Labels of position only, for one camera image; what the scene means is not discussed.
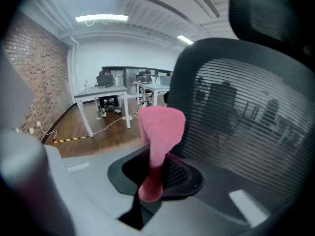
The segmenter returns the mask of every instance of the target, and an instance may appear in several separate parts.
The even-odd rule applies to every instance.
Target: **desk leg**
[[[140,105],[140,88],[139,85],[137,84],[137,105]]]
[[[119,107],[122,108],[122,96],[118,95],[118,97],[119,97]]]
[[[85,125],[85,127],[86,127],[86,129],[87,129],[87,131],[89,133],[89,135],[91,137],[93,137],[94,136],[93,131],[91,130],[91,127],[89,125],[89,122],[87,120],[87,117],[86,117],[84,109],[83,109],[83,103],[82,103],[82,101],[80,99],[77,99],[77,105],[78,105],[78,108],[79,108],[80,115],[82,117],[83,123],[84,123],[84,125]]]
[[[99,108],[98,108],[98,105],[97,105],[97,98],[94,98],[94,102],[95,102],[96,111],[99,112]]]
[[[127,128],[130,128],[128,98],[127,98],[127,94],[126,93],[124,93],[124,105],[125,105],[125,115],[126,115]]]
[[[158,105],[158,92],[154,91],[154,96],[153,96],[153,106]]]

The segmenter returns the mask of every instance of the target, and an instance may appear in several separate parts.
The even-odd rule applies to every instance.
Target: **sneaker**
[[[119,107],[116,107],[114,110],[115,113],[121,113],[122,111],[119,109]]]

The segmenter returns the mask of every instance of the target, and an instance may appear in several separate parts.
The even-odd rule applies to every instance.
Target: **wooden floor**
[[[164,105],[163,96],[158,97],[157,105]],[[128,106],[130,113],[137,112],[138,106],[136,98],[128,99]],[[101,119],[96,119],[98,117],[101,117],[101,115],[100,113],[96,112],[94,103],[84,104],[84,111],[94,133],[106,128],[107,125],[125,115],[124,105],[121,114],[117,114],[112,110],[109,110],[107,112],[107,117]],[[86,139],[56,144],[53,143],[54,134],[52,134],[48,137],[45,144],[55,146],[59,150],[61,157],[106,153],[113,149],[127,147],[140,143],[138,118],[133,118],[133,120],[130,121],[130,125],[131,128],[128,129],[126,121],[119,120],[109,126],[105,131],[99,132],[92,138],[88,137]],[[69,111],[69,113],[67,113],[64,118],[59,122],[55,130],[58,131],[56,140],[65,140],[68,138],[88,135],[88,132],[80,116],[78,107],[73,107]]]

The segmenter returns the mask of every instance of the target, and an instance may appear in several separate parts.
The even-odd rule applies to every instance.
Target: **mesh chair back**
[[[199,40],[180,54],[171,80],[168,106],[186,117],[171,152],[229,169],[284,201],[294,198],[314,158],[314,81],[306,66],[270,48]]]

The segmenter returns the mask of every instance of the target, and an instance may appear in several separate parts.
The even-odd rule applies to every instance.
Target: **white desk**
[[[105,97],[105,96],[112,96],[117,95],[119,96],[119,102],[121,102],[121,95],[124,96],[124,105],[125,105],[125,115],[126,115],[126,122],[127,122],[127,128],[130,128],[130,119],[129,119],[129,109],[128,109],[128,97],[127,97],[127,88],[124,86],[119,87],[108,87],[108,88],[90,88],[88,92],[82,91],[78,93],[74,98],[78,104],[78,108],[83,120],[83,123],[91,137],[94,136],[93,131],[89,125],[89,122],[87,120],[87,117],[84,113],[83,109],[83,102],[94,100],[96,102],[96,98],[98,97]]]
[[[153,94],[153,106],[158,105],[158,93],[168,92],[169,86],[158,85],[158,84],[137,84],[137,105],[140,105],[140,87],[152,91]]]

